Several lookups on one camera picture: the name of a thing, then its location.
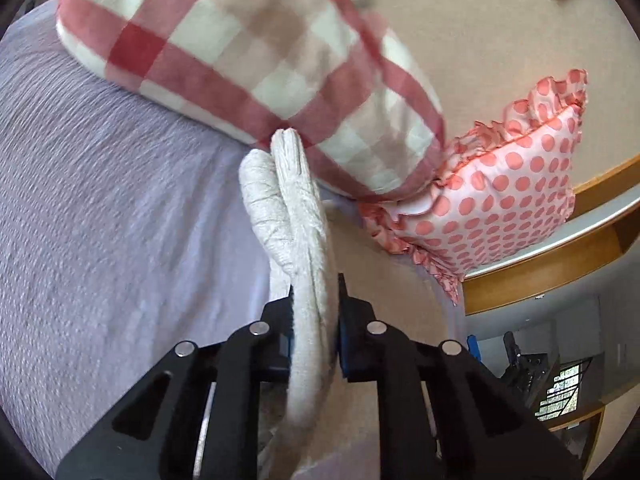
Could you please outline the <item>wooden framed wardrobe door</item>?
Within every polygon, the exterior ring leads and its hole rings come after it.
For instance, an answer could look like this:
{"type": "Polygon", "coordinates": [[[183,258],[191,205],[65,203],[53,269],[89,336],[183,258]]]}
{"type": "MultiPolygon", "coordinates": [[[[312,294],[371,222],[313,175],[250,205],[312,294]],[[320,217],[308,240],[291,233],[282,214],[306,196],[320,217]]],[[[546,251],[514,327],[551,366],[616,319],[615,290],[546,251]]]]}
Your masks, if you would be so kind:
{"type": "Polygon", "coordinates": [[[575,210],[542,243],[468,275],[467,316],[573,283],[623,257],[639,239],[639,157],[575,188],[575,210]]]}

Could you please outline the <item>lavender textured bed sheet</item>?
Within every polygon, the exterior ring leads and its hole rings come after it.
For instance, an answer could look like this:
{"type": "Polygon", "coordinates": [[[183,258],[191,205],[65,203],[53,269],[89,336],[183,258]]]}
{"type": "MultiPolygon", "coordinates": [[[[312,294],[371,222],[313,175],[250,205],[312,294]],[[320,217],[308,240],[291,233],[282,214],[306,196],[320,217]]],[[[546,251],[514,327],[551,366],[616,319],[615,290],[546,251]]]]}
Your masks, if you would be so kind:
{"type": "Polygon", "coordinates": [[[90,74],[56,10],[1,41],[1,407],[48,474],[177,342],[269,297],[246,147],[90,74]]]}

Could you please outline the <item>pink polka dot ruffled pillow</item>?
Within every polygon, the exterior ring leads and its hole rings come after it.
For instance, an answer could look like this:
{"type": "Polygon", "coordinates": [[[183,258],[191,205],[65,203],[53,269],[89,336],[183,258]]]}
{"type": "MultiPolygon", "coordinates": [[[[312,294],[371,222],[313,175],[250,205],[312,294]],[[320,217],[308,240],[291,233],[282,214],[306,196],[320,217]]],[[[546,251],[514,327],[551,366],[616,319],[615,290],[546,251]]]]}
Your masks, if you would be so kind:
{"type": "Polygon", "coordinates": [[[452,301],[473,270],[538,244],[570,218],[574,151],[582,140],[588,74],[542,78],[501,120],[477,122],[448,145],[435,179],[408,200],[362,204],[363,226],[407,255],[452,301]]]}

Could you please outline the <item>red white plaid pillow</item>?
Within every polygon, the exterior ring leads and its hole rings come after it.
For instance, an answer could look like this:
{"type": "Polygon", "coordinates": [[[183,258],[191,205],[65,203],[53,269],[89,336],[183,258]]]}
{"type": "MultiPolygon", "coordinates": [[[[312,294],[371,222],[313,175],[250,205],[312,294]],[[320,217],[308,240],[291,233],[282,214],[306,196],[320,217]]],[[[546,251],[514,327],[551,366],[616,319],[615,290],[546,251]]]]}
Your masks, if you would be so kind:
{"type": "Polygon", "coordinates": [[[400,200],[442,162],[442,107],[388,25],[356,0],[58,0],[91,73],[253,148],[295,130],[314,175],[400,200]]]}

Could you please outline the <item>beige cable-knit sweater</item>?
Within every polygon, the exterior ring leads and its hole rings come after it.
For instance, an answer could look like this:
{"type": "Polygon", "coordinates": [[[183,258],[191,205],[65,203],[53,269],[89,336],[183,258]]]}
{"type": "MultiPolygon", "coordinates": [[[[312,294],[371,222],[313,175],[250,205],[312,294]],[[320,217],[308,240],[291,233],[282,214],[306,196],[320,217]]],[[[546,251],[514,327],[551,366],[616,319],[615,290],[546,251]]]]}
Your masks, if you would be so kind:
{"type": "Polygon", "coordinates": [[[284,413],[259,478],[288,479],[317,425],[336,360],[338,285],[331,233],[302,140],[279,129],[268,151],[250,151],[239,180],[244,207],[270,259],[270,290],[292,286],[293,336],[284,413]]]}

